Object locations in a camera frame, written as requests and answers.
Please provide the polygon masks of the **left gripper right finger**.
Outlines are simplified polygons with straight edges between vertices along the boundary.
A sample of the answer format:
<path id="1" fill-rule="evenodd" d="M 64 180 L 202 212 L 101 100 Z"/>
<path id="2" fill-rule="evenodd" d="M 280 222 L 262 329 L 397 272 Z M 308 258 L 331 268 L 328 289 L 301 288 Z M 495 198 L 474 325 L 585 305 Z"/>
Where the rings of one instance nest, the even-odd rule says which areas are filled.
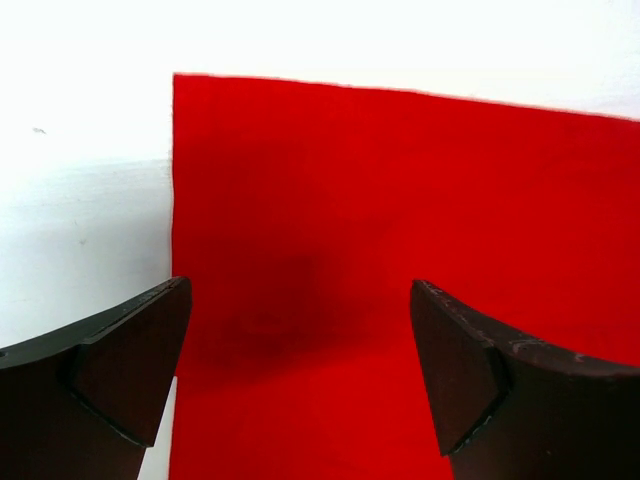
<path id="1" fill-rule="evenodd" d="M 639 371 L 488 317 L 417 280 L 412 329 L 457 479 L 635 479 Z"/>

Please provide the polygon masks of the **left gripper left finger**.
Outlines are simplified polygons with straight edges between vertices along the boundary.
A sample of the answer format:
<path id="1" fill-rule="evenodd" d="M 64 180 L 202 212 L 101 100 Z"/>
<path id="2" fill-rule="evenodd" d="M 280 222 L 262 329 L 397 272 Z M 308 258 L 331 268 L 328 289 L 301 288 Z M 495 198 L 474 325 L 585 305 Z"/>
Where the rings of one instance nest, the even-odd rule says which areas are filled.
<path id="1" fill-rule="evenodd" d="M 135 479 L 154 446 L 192 309 L 171 278 L 1 350 L 4 479 Z"/>

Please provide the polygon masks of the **red t shirt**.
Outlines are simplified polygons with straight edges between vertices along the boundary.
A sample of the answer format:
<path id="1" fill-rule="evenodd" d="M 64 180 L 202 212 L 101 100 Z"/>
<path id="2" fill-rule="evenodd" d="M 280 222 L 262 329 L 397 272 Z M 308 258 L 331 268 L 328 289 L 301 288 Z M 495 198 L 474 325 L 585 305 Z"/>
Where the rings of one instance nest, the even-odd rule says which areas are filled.
<path id="1" fill-rule="evenodd" d="M 639 361 L 639 125 L 255 78 L 173 83 L 193 286 L 174 479 L 447 479 L 411 332 L 430 281 Z"/>

